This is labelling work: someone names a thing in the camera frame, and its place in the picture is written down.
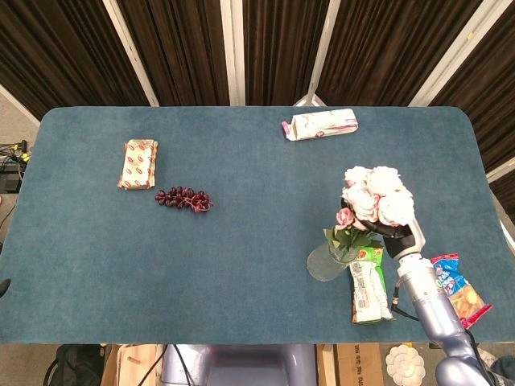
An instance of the metallic robot arm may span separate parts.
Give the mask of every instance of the metallic robot arm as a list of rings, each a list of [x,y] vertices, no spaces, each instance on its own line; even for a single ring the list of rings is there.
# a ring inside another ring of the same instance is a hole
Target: metallic robot arm
[[[447,354],[436,368],[439,386],[513,386],[514,382],[491,373],[480,361],[473,338],[437,283],[431,262],[420,252],[426,243],[417,220],[402,228],[365,224],[383,235],[386,250],[399,263],[400,282],[406,287],[427,338]]]

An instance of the teal tablecloth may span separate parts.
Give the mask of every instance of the teal tablecloth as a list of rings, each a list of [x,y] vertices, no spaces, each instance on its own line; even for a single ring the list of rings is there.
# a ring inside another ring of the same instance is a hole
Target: teal tablecloth
[[[321,283],[306,270],[355,165],[400,170],[425,255],[459,253],[464,276],[493,303],[473,327],[477,339],[513,340],[515,268],[467,117],[356,107],[353,134],[284,138],[282,121],[316,110],[52,110],[0,258],[0,278],[12,279],[0,299],[0,342],[426,340],[402,317],[352,325],[347,274]],[[159,141],[156,188],[203,189],[214,208],[199,216],[158,206],[157,189],[119,189],[130,138]],[[391,294],[397,266],[383,265]]]

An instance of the wrapped snack bar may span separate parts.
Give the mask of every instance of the wrapped snack bar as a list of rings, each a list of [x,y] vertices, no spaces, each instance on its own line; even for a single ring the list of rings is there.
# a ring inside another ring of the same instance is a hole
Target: wrapped snack bar
[[[150,189],[155,184],[155,155],[158,143],[153,139],[131,139],[125,146],[122,189]]]
[[[353,281],[352,323],[393,319],[381,269],[383,248],[363,247],[350,264]]]
[[[291,124],[282,123],[290,141],[352,133],[357,130],[357,120],[351,109],[321,111],[294,115]]]
[[[439,285],[445,290],[464,328],[469,328],[486,314],[491,304],[485,304],[467,279],[459,271],[457,253],[431,259]]]

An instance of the glass vase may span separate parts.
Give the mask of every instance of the glass vase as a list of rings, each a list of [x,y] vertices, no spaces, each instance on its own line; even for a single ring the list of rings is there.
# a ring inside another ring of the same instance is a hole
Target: glass vase
[[[357,258],[359,250],[359,248],[340,250],[331,242],[327,242],[309,254],[307,270],[318,281],[331,281]]]

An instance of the dark brown curtain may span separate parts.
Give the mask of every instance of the dark brown curtain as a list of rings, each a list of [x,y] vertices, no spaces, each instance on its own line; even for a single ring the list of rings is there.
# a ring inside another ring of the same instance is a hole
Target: dark brown curtain
[[[121,0],[161,105],[228,105],[219,0]]]
[[[490,188],[515,224],[515,171],[491,183]]]
[[[328,0],[244,0],[247,105],[292,105],[306,94]]]
[[[59,106],[148,105],[101,0],[3,0],[0,40],[0,83],[38,119]]]
[[[408,105],[480,0],[342,0],[316,94]]]
[[[468,114],[483,164],[491,171],[515,157],[515,2],[458,68],[433,105]]]

